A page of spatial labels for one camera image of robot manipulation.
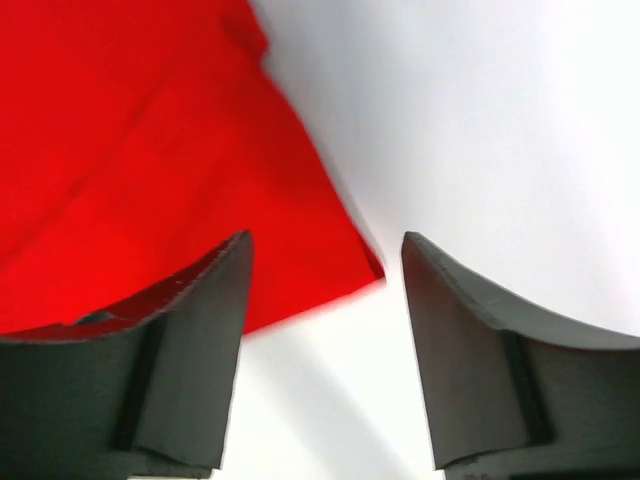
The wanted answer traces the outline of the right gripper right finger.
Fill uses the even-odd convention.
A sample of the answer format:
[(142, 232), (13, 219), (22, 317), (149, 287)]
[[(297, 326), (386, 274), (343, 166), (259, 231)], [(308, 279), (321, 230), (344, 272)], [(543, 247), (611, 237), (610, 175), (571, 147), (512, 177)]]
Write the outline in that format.
[(448, 479), (635, 479), (639, 340), (556, 314), (405, 234), (435, 467)]

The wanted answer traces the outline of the red t shirt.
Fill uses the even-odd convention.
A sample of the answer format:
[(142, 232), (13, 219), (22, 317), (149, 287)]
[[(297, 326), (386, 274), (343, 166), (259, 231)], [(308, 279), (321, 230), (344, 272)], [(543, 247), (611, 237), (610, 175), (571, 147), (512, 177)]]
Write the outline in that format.
[(246, 1), (1, 5), (1, 330), (113, 333), (231, 236), (255, 244), (248, 329), (379, 281)]

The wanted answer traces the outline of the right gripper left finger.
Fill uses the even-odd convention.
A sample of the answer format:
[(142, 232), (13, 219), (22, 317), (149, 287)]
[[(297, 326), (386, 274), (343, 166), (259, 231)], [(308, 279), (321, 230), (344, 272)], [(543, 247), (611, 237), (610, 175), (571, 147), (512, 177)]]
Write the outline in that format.
[(254, 244), (79, 322), (1, 338), (5, 479), (206, 479), (221, 465)]

